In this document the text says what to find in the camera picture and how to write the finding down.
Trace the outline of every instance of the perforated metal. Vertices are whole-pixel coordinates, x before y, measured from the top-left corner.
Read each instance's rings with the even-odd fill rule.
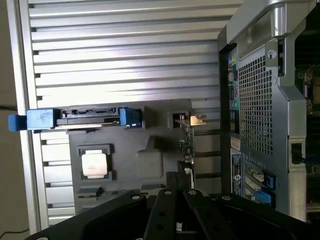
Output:
[[[265,56],[238,70],[241,143],[273,155],[272,72],[266,71]]]

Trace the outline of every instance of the black cable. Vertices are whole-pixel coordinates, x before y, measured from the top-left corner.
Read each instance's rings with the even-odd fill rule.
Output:
[[[2,237],[6,234],[23,234],[25,232],[29,231],[29,228],[23,231],[5,231],[4,233],[2,233],[2,235],[0,236],[0,239],[2,239]]]
[[[17,106],[10,106],[10,105],[0,105],[1,110],[8,110],[8,111],[18,111]]]

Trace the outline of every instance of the sticker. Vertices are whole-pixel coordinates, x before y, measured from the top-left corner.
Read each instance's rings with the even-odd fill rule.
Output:
[[[232,65],[235,65],[237,63],[237,55],[232,56]]]
[[[231,155],[232,193],[242,196],[242,159],[241,154]]]
[[[241,140],[236,137],[230,137],[231,147],[240,151],[241,149]]]

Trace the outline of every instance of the metal handle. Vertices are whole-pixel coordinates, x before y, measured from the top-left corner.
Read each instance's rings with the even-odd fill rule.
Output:
[[[257,23],[265,14],[287,3],[305,3],[311,0],[246,0],[226,25],[228,44]]]

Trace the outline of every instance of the louvered panel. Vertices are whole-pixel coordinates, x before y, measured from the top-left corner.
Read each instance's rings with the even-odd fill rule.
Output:
[[[242,0],[29,3],[45,108],[218,98],[215,40]]]
[[[188,99],[192,114],[219,129],[217,37],[243,0],[20,1],[31,108]],[[217,151],[219,135],[201,153]],[[41,227],[74,214],[68,135],[48,131],[33,139],[42,202]],[[212,157],[207,169],[219,170]],[[197,179],[220,193],[219,178]]]

